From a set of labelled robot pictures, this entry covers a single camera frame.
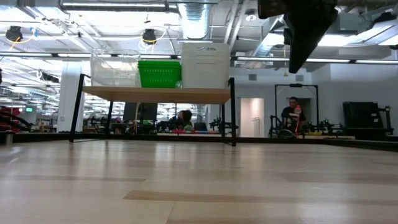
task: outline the column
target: column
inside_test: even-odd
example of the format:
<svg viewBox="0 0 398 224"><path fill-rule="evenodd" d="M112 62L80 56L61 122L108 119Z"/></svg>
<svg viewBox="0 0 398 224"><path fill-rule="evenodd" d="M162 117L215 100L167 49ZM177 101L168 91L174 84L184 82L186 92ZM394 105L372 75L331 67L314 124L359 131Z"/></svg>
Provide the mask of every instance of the column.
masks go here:
<svg viewBox="0 0 398 224"><path fill-rule="evenodd" d="M70 131L83 62L64 62L61 76L57 132ZM76 132L83 131L84 94L81 95Z"/></svg>

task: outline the ceiling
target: ceiling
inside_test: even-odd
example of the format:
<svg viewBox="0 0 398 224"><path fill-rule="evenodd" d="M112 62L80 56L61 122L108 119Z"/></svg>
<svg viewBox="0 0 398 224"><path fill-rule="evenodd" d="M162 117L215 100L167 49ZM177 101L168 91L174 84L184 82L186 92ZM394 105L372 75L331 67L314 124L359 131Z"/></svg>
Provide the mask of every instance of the ceiling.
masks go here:
<svg viewBox="0 0 398 224"><path fill-rule="evenodd" d="M65 2L89 2L88 0L65 0ZM137 3L138 1L123 1L128 3ZM3 4L0 6L0 52L49 52L49 53L90 53L93 49L134 49L142 54L180 54L183 42L187 41L187 32L195 32L199 29L197 26L184 26L183 15L174 13L174 5L183 1L169 1L170 11L161 12L159 7L153 7L154 10L138 11L134 10L101 10L98 7L88 7L86 10L77 7L62 9L57 6L58 1L39 1L31 7L16 6L13 4ZM229 42L233 38L233 30L238 26L238 21L246 1L240 1L237 6L237 13L231 18L233 13L233 0L222 1L194 1L216 3L209 4L209 13L207 17L207 33L204 38L207 41L222 43L228 30L229 21L233 21ZM337 10L349 16L356 16L359 22L365 23L369 19L374 19L385 10L396 10L395 0L341 0ZM248 1L246 9L254 9L256 12L257 1ZM289 55L289 46L283 47L280 44L280 32L267 34L266 23L268 20L255 19L247 21L243 19L237 32L236 41L232 47L232 54L250 55L253 50L261 44L270 46L268 55L274 57L287 57ZM10 26L21 26L23 33L23 44L15 44L6 39L5 33ZM155 29L155 34L159 39L155 45L148 46L142 44L141 35L146 29ZM338 47L338 46L318 46L312 53L313 58L386 58L390 53L388 46L377 44L362 45L361 47ZM87 74L90 73L90 65L84 63ZM271 68L277 70L285 66L285 63L273 63ZM2 96L0 104L3 106L26 105L31 101L42 107L39 110L43 114L54 114L57 112L59 101L59 84L48 83L41 80L39 70L48 73L60 81L63 62L61 60L26 59L16 57L0 57L0 67L3 69L3 85L50 85L45 86L4 86L2 87ZM307 72L312 72L319 67L319 64L306 63L304 68ZM19 101L1 100L1 98L21 97ZM94 96L86 96L89 99L96 99ZM86 111L102 111L107 113L107 102L102 101L103 106L93 106L86 102Z"/></svg>

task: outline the desk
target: desk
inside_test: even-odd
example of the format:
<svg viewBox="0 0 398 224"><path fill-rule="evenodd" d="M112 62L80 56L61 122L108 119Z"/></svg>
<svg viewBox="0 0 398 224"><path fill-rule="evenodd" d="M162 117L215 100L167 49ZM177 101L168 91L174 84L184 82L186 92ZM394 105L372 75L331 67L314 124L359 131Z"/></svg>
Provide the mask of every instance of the desk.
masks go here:
<svg viewBox="0 0 398 224"><path fill-rule="evenodd" d="M134 88L134 87L113 87L113 86L83 86L85 77L80 75L79 86L76 95L75 110L73 113L72 128L70 130L69 141L75 139L76 122L80 105L81 93L98 96L109 100L108 120L105 126L105 134L109 134L112 108L114 101L131 103L196 103L196 104L216 104L221 105L221 140L225 138L225 103L231 99L231 123L232 123L232 146L236 146L236 114L235 114L235 80L230 78L228 81L229 89L211 88Z"/></svg>

